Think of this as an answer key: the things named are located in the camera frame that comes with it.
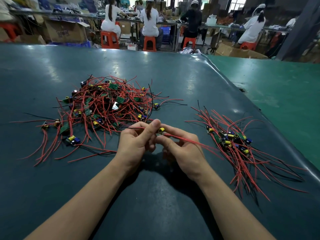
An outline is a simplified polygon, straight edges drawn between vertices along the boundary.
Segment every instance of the dark green table surface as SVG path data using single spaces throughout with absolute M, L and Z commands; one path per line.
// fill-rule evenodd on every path
M 16 160 L 31 154 L 42 142 L 35 127 L 40 123 L 8 123 L 32 120 L 23 112 L 58 117 L 56 97 L 64 98 L 93 74 L 113 75 L 127 80 L 137 76 L 142 86 L 153 80 L 152 92 L 182 98 L 188 106 L 167 104 L 153 111 L 169 125 L 198 135 L 200 142 L 213 145 L 203 126 L 186 123 L 196 118 L 190 106 L 215 109 L 237 121 L 246 116 L 264 122 L 251 123 L 246 135 L 253 145 L 286 163 L 309 169 L 299 171 L 303 182 L 284 180 L 301 193 L 287 189 L 257 174 L 257 183 L 269 197 L 237 191 L 250 212 L 278 240 L 319 239 L 320 172 L 259 109 L 202 55 L 165 52 L 105 50 L 62 46 L 0 44 L 0 77 L 2 78 L 0 137 L 0 239 L 23 239 L 73 197 L 112 159 L 96 156 L 67 163 L 90 155 L 77 150 L 66 159 L 54 160 L 71 151 L 59 148 L 46 162 L 33 167 L 35 158 Z M 55 135 L 49 129 L 49 138 Z M 83 128 L 74 129 L 83 138 Z M 107 137 L 107 147 L 117 149 L 118 135 Z M 92 138 L 90 145 L 99 146 Z M 199 188 L 176 164 L 162 159 L 161 146 L 146 154 L 139 174 L 128 178 L 106 211 L 93 239 L 221 239 L 210 208 Z M 227 184 L 234 177 L 227 160 L 204 151 L 208 163 Z
M 320 169 L 320 64 L 208 58 Z

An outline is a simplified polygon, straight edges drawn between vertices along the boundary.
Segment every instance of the left hand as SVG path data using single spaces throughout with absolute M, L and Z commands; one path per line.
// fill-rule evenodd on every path
M 118 152 L 114 157 L 126 175 L 133 174 L 140 165 L 141 158 L 146 150 L 153 152 L 156 149 L 156 133 L 161 125 L 160 120 L 155 119 L 150 124 L 137 122 L 121 132 Z

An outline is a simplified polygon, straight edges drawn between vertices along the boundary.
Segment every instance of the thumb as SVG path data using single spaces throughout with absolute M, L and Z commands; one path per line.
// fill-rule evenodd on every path
M 143 145 L 146 144 L 147 141 L 149 141 L 155 133 L 157 133 L 157 131 L 160 128 L 160 125 L 160 120 L 155 119 L 143 130 L 143 132 L 138 136 L 138 138 L 142 141 Z
M 162 145 L 168 151 L 170 151 L 174 156 L 178 154 L 179 150 L 181 149 L 173 140 L 165 136 L 157 136 L 155 139 L 156 144 Z

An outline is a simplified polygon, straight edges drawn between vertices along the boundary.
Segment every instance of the hand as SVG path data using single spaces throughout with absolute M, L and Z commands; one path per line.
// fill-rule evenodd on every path
M 150 124 L 138 122 L 121 132 L 118 152 L 114 161 L 120 164 L 126 175 L 133 174 L 140 165 L 142 155 L 146 150 L 153 152 L 156 149 L 156 132 L 161 125 L 160 120 L 155 119 Z
M 169 134 L 199 142 L 195 134 L 166 124 L 161 124 L 161 127 Z M 155 142 L 163 146 L 163 157 L 168 161 L 176 160 L 181 170 L 195 182 L 207 167 L 211 168 L 199 145 L 184 140 L 174 142 L 166 136 L 157 136 Z

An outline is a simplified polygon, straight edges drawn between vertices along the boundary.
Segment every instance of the white plastic jug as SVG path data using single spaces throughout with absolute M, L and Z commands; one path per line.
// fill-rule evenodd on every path
M 217 16 L 216 15 L 210 15 L 207 18 L 207 26 L 215 26 L 217 23 Z

